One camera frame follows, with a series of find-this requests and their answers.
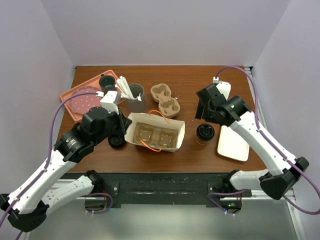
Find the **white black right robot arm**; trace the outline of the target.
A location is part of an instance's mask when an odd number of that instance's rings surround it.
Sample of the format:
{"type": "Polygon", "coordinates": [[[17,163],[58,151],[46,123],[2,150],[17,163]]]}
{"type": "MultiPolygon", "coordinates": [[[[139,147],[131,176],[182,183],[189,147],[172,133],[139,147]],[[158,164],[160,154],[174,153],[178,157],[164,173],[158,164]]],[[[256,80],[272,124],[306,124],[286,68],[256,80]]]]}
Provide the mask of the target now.
{"type": "Polygon", "coordinates": [[[195,117],[206,122],[226,126],[240,135],[256,152],[266,166],[257,171],[231,171],[219,189],[233,197],[242,190],[262,190],[274,200],[281,199],[301,178],[309,162],[305,157],[296,157],[281,146],[259,124],[250,106],[240,97],[226,99],[215,84],[199,90],[198,108],[195,117]]]}

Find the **cream paper takeout bag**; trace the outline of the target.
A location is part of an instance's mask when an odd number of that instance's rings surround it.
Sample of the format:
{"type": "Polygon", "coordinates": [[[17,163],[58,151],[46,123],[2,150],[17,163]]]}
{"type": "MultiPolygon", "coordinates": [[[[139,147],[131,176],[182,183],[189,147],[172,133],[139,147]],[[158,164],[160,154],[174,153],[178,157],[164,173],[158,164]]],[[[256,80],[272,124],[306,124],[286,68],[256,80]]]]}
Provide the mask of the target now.
{"type": "Polygon", "coordinates": [[[149,113],[130,113],[132,121],[124,139],[127,143],[146,147],[154,152],[176,152],[183,143],[186,123],[149,113]]]}

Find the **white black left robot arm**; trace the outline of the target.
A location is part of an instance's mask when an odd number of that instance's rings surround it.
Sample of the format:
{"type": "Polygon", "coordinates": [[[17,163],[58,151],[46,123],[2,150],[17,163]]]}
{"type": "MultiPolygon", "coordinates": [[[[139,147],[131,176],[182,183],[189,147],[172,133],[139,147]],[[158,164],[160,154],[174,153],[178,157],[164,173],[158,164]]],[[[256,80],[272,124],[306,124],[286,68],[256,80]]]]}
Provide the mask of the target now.
{"type": "Polygon", "coordinates": [[[48,158],[19,188],[1,194],[4,217],[14,228],[28,233],[64,204],[86,195],[99,196],[105,181],[95,170],[88,170],[64,187],[51,187],[103,140],[123,137],[131,124],[120,108],[112,112],[103,107],[91,108],[81,122],[62,135],[48,158]]]}

